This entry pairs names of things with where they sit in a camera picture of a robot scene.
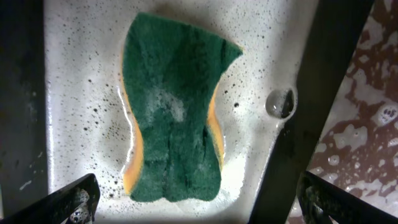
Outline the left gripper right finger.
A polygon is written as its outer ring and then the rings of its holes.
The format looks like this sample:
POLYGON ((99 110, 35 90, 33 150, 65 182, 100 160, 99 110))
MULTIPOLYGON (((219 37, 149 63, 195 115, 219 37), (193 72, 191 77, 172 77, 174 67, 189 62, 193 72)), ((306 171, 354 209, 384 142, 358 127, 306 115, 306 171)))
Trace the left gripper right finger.
POLYGON ((305 223, 397 224, 397 218, 308 172, 302 172, 296 194, 305 223))

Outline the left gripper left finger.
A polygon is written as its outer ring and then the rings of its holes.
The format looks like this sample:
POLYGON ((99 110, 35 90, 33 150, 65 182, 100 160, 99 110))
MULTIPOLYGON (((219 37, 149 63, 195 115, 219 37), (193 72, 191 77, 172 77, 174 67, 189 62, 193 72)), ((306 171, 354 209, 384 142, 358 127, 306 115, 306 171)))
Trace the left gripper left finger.
POLYGON ((86 174, 56 192, 1 220, 11 223, 93 223, 100 200, 94 174, 86 174))

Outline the green and yellow sponge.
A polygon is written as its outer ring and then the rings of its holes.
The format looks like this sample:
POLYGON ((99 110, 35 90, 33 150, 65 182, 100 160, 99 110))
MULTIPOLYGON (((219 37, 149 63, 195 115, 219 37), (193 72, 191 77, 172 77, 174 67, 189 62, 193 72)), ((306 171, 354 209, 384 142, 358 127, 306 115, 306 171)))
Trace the green and yellow sponge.
POLYGON ((133 201, 218 195, 223 135, 215 93, 241 54, 236 44, 199 27, 144 12, 135 17, 122 62, 136 137, 123 184, 133 201))

